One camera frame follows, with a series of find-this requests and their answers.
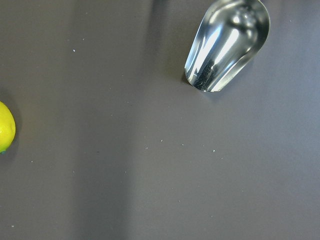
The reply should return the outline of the yellow lemon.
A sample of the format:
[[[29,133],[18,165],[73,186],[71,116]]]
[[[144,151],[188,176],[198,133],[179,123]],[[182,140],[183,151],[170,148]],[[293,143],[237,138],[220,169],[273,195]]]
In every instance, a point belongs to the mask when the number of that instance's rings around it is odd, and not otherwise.
[[[16,123],[10,109],[0,102],[0,153],[4,153],[12,144],[16,134]]]

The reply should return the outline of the shiny metal scoop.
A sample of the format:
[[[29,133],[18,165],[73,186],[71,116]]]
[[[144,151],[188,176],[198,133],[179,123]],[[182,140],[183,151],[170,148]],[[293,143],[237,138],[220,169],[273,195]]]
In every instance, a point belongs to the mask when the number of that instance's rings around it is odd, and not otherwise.
[[[265,44],[270,16],[260,0],[215,0],[187,56],[186,80],[203,92],[221,91]]]

